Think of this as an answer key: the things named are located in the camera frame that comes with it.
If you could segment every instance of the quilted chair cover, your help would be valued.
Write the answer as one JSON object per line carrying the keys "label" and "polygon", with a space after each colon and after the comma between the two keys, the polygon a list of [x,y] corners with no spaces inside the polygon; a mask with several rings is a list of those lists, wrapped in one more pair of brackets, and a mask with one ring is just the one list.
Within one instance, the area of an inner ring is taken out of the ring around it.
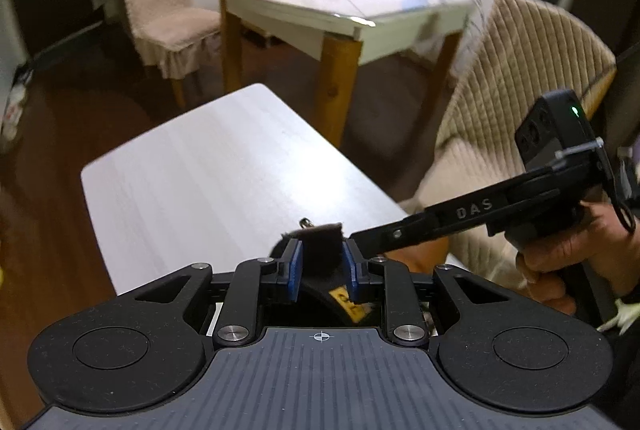
{"label": "quilted chair cover", "polygon": [[210,64],[220,47],[220,15],[193,0],[124,0],[136,50],[163,78],[181,80]]}
{"label": "quilted chair cover", "polygon": [[[412,203],[430,206],[524,172],[513,140],[536,99],[571,88],[578,97],[589,82],[614,73],[613,53],[582,22],[540,0],[494,0],[484,36],[468,72],[456,86],[436,138],[433,167]],[[591,117],[610,78],[582,99]],[[450,251],[472,272],[517,286],[516,250],[486,228],[454,235]]]}

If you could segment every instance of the yellow tag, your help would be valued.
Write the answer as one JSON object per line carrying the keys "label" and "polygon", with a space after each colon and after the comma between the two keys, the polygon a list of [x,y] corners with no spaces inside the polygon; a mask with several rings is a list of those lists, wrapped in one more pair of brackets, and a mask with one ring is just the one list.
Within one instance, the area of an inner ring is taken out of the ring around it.
{"label": "yellow tag", "polygon": [[347,288],[343,285],[329,291],[329,294],[340,304],[340,307],[347,311],[349,318],[355,324],[371,312],[371,307],[368,304],[354,304],[349,300],[349,293],[347,293]]}

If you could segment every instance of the white table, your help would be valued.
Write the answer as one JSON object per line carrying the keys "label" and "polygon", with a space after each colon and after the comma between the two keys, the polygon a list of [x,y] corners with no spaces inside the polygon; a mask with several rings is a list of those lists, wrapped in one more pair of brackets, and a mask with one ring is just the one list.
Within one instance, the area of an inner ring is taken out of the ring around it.
{"label": "white table", "polygon": [[116,293],[193,262],[233,271],[308,217],[345,235],[404,212],[265,86],[255,84],[105,154],[84,196]]}
{"label": "white table", "polygon": [[220,0],[226,92],[242,87],[241,20],[320,60],[315,127],[340,145],[360,65],[445,35],[422,110],[444,86],[472,0]]}

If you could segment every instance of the silver bolt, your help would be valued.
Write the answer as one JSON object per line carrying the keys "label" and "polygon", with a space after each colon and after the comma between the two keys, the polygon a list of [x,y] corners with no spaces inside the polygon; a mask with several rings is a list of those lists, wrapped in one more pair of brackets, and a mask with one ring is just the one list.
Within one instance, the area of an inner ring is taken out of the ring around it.
{"label": "silver bolt", "polygon": [[417,325],[401,325],[394,330],[396,338],[406,342],[414,342],[424,337],[424,329]]}
{"label": "silver bolt", "polygon": [[249,331],[242,325],[228,325],[218,331],[218,337],[227,342],[239,342],[249,335]]}

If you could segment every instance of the circular cover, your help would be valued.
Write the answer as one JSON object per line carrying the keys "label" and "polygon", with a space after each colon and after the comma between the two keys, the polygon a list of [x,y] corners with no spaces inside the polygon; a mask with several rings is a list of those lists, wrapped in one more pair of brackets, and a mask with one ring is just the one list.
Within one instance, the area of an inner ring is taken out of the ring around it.
{"label": "circular cover", "polygon": [[[543,317],[510,313],[510,303],[501,302],[499,316],[474,306],[438,338],[438,362],[449,379],[478,401],[510,412],[563,412],[587,403],[609,377],[606,339],[548,308]],[[532,313],[540,308],[534,304]],[[526,326],[513,327],[513,320]]]}
{"label": "circular cover", "polygon": [[200,335],[167,304],[107,302],[49,326],[28,354],[46,402],[81,412],[138,410],[171,396],[205,363]]}

